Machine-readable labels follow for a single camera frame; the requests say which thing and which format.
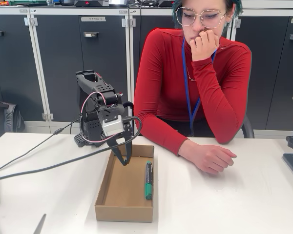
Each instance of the red long-sleeve shirt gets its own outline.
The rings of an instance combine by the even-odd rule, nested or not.
[[[178,154],[187,139],[158,119],[189,121],[184,85],[181,46],[183,33],[177,29],[155,29],[145,41],[134,97],[134,113],[142,121],[146,138]],[[251,51],[236,41],[220,38],[214,63],[211,58],[192,61],[185,42],[189,75],[189,97],[193,110],[201,105],[195,119],[205,117],[219,143],[235,136],[243,123],[251,69]]]

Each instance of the glasses frame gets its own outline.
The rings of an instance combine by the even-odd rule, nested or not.
[[[225,14],[221,14],[221,12],[220,12],[219,10],[205,10],[205,11],[202,11],[200,14],[197,14],[197,13],[195,13],[195,11],[194,11],[193,9],[191,9],[191,8],[187,8],[187,7],[179,7],[179,8],[175,11],[175,14],[176,14],[177,21],[178,21],[178,23],[179,23],[181,26],[187,26],[187,25],[183,25],[181,22],[179,22],[179,20],[178,20],[178,15],[177,15],[177,11],[178,11],[179,9],[187,9],[187,10],[191,10],[191,11],[194,12],[194,20],[193,20],[192,24],[189,24],[188,26],[193,25],[193,23],[195,22],[196,16],[199,16],[199,17],[200,17],[201,24],[204,26],[204,24],[202,23],[202,14],[203,14],[204,12],[218,11],[218,12],[220,13],[220,15],[221,15],[221,19],[220,19],[220,21],[219,21],[219,24],[218,24],[216,27],[205,27],[205,26],[204,26],[205,28],[217,28],[217,27],[220,25],[221,21],[223,20],[223,17],[226,16],[226,13],[225,13]]]

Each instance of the scissors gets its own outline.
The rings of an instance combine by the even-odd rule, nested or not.
[[[47,216],[46,214],[44,214],[42,216],[40,222],[38,223],[38,226],[37,226],[36,230],[34,231],[34,234],[40,234],[41,233],[42,226],[43,226],[43,223],[44,223],[44,220],[45,220],[46,216]]]

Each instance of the cable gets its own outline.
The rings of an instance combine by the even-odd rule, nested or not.
[[[23,155],[21,155],[21,156],[15,158],[15,159],[13,159],[13,160],[9,161],[8,163],[4,164],[3,166],[1,166],[1,167],[0,167],[0,170],[1,170],[3,167],[5,167],[5,166],[9,165],[10,163],[14,162],[15,160],[17,160],[17,159],[19,159],[19,158],[21,158],[21,157],[24,157],[24,156],[27,155],[29,152],[33,151],[33,150],[36,149],[38,146],[40,146],[41,144],[43,144],[43,143],[45,143],[47,140],[49,140],[51,137],[53,137],[54,135],[59,134],[59,133],[62,132],[65,128],[67,128],[68,126],[70,126],[70,125],[72,125],[73,123],[77,122],[78,120],[79,120],[79,119],[77,119],[77,120],[71,122],[70,124],[66,125],[66,126],[63,127],[63,128],[59,128],[59,129],[56,130],[51,136],[49,136],[46,140],[44,140],[44,141],[42,141],[41,143],[39,143],[38,145],[36,145],[34,148],[30,149],[30,150],[27,151],[25,154],[23,154]]]
[[[82,106],[82,109],[81,109],[81,118],[80,118],[80,125],[79,125],[79,128],[80,128],[81,135],[82,135],[82,137],[83,137],[83,139],[84,139],[85,141],[87,141],[87,142],[89,142],[89,143],[101,143],[101,142],[105,142],[105,141],[108,140],[108,139],[111,139],[111,138],[114,137],[116,134],[114,134],[114,135],[112,135],[112,136],[110,136],[110,137],[108,137],[108,138],[105,138],[105,139],[103,139],[103,140],[92,141],[92,140],[88,140],[88,139],[86,139],[86,138],[84,137],[84,133],[83,133],[83,131],[81,130],[81,122],[82,122],[82,115],[83,115],[84,105],[87,103],[88,99],[89,99],[93,94],[100,94],[100,95],[102,96],[102,98],[103,98],[103,101],[104,101],[105,106],[107,107],[107,105],[106,105],[106,100],[105,100],[105,98],[104,98],[104,96],[103,96],[102,93],[100,93],[100,92],[93,92],[93,93],[89,94],[89,96],[88,96],[88,97],[86,98],[86,100],[84,101],[83,106]]]
[[[73,124],[71,124],[70,125],[70,130],[69,130],[69,133],[72,135],[72,126],[73,126]]]
[[[78,160],[81,160],[81,159],[90,157],[92,155],[96,155],[96,154],[102,153],[104,151],[108,151],[108,150],[117,148],[117,147],[119,147],[121,145],[125,145],[125,144],[133,141],[140,134],[141,127],[142,127],[142,122],[141,122],[141,120],[138,117],[133,116],[130,119],[131,120],[136,119],[139,122],[139,128],[138,128],[137,133],[131,139],[129,139],[129,140],[123,142],[123,143],[120,143],[120,144],[117,144],[117,145],[114,145],[114,146],[111,146],[111,147],[108,147],[108,148],[105,148],[105,149],[101,149],[101,150],[98,150],[96,152],[92,152],[90,154],[87,154],[87,155],[84,155],[84,156],[81,156],[81,157],[78,157],[78,158],[75,158],[75,159],[71,159],[71,160],[68,160],[68,161],[65,161],[65,162],[61,162],[61,163],[58,163],[58,164],[53,165],[53,166],[50,166],[50,167],[45,167],[45,168],[41,168],[41,169],[37,169],[37,170],[32,170],[32,171],[27,171],[27,172],[20,172],[20,173],[14,173],[14,174],[10,174],[10,175],[1,176],[0,177],[0,180],[6,179],[6,178],[15,177],[15,176],[22,176],[22,175],[27,175],[27,174],[33,174],[33,173],[47,171],[47,170],[50,170],[50,169],[53,169],[53,168],[56,168],[56,167],[60,167],[60,166],[66,165],[66,164],[71,163],[71,162],[76,162]]]

